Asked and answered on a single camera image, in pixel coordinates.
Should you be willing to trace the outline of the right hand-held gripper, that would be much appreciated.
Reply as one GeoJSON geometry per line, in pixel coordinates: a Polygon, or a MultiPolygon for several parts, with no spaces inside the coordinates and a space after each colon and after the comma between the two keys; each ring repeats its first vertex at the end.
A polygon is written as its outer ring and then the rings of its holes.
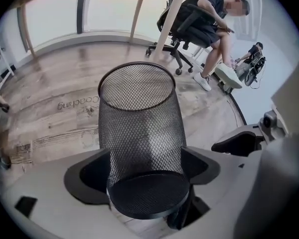
{"type": "MultiPolygon", "coordinates": [[[[235,225],[237,239],[299,239],[299,62],[272,101],[285,135],[275,135],[262,152],[255,183],[235,225]]],[[[238,127],[211,150],[249,156],[260,150],[259,126],[238,127]]]]}

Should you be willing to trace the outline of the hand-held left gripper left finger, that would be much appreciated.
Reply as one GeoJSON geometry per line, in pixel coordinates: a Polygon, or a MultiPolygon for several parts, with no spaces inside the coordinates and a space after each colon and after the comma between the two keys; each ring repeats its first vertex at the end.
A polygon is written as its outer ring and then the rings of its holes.
{"type": "Polygon", "coordinates": [[[67,169],[66,190],[83,204],[109,204],[107,181],[110,174],[110,151],[100,149],[67,169]]]}

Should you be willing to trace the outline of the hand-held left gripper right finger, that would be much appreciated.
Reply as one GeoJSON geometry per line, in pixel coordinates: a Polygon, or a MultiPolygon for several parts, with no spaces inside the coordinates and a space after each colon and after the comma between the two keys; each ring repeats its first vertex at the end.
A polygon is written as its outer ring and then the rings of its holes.
{"type": "Polygon", "coordinates": [[[196,147],[181,148],[181,167],[190,184],[208,184],[220,174],[220,164],[208,156],[211,153],[196,147]]]}

